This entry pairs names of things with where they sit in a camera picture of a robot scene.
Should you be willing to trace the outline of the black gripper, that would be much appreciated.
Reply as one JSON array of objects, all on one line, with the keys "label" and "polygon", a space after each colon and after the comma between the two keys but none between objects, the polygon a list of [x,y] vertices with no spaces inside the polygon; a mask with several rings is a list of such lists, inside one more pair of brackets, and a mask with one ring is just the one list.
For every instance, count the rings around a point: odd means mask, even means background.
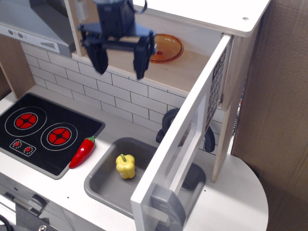
[{"label": "black gripper", "polygon": [[156,33],[135,22],[135,14],[147,10],[147,1],[140,10],[134,8],[131,0],[95,0],[99,22],[80,24],[81,44],[94,69],[104,74],[108,67],[106,49],[134,51],[134,70],[137,79],[144,78],[150,58],[156,54],[154,38]]}]

